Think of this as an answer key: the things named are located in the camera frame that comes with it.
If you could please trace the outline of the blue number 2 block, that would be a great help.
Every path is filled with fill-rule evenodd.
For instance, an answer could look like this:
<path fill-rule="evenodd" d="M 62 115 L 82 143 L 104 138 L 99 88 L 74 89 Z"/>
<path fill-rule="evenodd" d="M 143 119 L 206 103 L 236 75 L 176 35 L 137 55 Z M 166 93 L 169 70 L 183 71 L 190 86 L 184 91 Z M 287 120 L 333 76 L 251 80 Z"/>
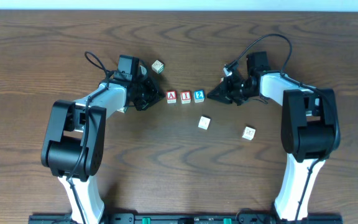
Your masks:
<path fill-rule="evenodd" d="M 195 103 L 202 103 L 204 102 L 205 95 L 203 90 L 196 90 L 193 92 L 194 95 L 194 101 Z"/>

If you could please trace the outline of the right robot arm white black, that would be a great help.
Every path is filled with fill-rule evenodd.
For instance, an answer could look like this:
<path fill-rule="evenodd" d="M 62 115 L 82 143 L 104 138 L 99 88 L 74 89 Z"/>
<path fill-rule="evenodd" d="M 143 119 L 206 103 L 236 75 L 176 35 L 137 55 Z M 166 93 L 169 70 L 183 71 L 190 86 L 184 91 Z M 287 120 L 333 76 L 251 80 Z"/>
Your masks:
<path fill-rule="evenodd" d="M 310 215 L 308 201 L 329 155 L 339 147 L 340 129 L 335 94 L 271 70 L 266 52 L 247 55 L 248 77 L 235 60 L 223 68 L 224 77 L 207 97 L 240 106 L 253 97 L 273 100 L 282 107 L 281 142 L 287 154 L 282 186 L 264 223 L 342 223 L 340 215 Z"/>

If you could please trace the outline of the red letter A block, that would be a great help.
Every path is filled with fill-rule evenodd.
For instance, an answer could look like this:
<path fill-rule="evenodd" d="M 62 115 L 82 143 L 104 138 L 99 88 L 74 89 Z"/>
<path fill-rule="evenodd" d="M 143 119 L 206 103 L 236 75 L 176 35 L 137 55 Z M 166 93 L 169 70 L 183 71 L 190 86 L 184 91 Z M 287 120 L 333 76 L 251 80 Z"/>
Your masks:
<path fill-rule="evenodd" d="M 172 103 L 176 103 L 177 102 L 177 93 L 176 91 L 167 91 L 166 94 L 166 98 L 167 98 L 167 103 L 168 104 L 172 104 Z"/>

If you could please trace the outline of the red letter I block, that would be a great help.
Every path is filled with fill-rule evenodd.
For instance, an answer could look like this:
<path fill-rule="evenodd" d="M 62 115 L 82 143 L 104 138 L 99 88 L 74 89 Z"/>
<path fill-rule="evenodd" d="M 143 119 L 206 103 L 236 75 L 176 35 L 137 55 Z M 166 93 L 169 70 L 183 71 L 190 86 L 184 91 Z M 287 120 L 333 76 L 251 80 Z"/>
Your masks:
<path fill-rule="evenodd" d="M 190 91 L 183 91 L 181 92 L 181 103 L 187 104 L 191 103 L 191 92 Z"/>

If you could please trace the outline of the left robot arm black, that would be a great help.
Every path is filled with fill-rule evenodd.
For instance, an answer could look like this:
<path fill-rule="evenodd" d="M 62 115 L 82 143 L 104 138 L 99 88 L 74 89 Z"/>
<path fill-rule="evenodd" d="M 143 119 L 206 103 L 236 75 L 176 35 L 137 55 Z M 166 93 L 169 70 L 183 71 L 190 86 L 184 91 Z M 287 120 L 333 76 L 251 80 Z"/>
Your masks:
<path fill-rule="evenodd" d="M 81 99 L 53 104 L 41 153 L 42 165 L 64 186 L 71 213 L 32 215 L 29 223 L 109 223 L 96 178 L 106 121 L 120 109 L 145 111 L 164 97 L 145 62 L 137 57 L 120 55 L 115 70 L 108 70 L 92 52 L 86 51 L 85 58 L 103 71 L 104 79 Z"/>

